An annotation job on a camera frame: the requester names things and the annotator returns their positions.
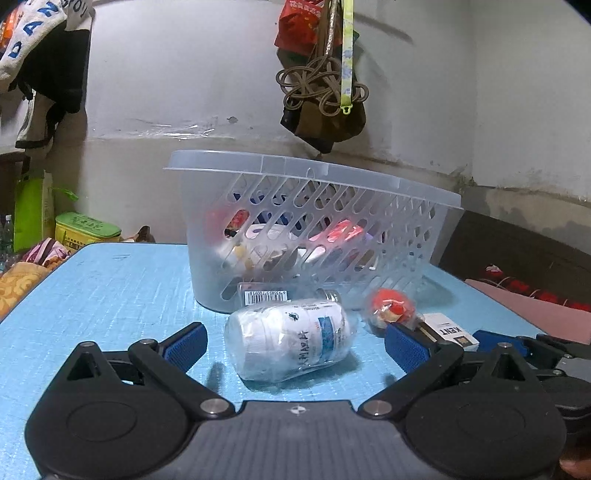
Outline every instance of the table surface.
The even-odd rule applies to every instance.
[[[417,299],[421,312],[442,312],[470,333],[540,332],[499,303],[433,266]],[[207,354],[189,371],[231,400],[363,400],[404,375],[384,341],[359,329],[352,354],[333,367],[281,388],[244,384],[223,344],[227,315],[193,298],[185,245],[96,244],[83,248],[33,290],[0,324],[0,480],[38,478],[24,442],[28,416],[73,348],[93,340],[104,351],[141,338],[164,339],[190,322],[207,327]]]

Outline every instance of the red bag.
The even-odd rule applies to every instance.
[[[279,16],[279,33],[275,46],[283,50],[309,56],[316,45],[316,29],[320,21],[323,0],[285,0]],[[341,45],[341,35],[335,45]]]

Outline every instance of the barcode label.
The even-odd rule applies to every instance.
[[[287,301],[287,291],[269,290],[269,291],[246,291],[244,292],[244,304],[246,306],[261,303],[263,301]]]

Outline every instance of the translucent plastic basket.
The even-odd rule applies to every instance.
[[[302,158],[187,150],[168,169],[182,171],[195,299],[224,313],[239,308],[242,281],[329,287],[348,308],[380,287],[412,295],[460,207],[446,190]]]

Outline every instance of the plastic wrap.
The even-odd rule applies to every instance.
[[[356,333],[339,303],[305,299],[238,310],[224,337],[243,380],[278,383],[340,362]]]
[[[370,297],[368,319],[379,329],[385,329],[389,323],[402,323],[414,330],[420,321],[414,302],[404,293],[389,288],[380,288]]]

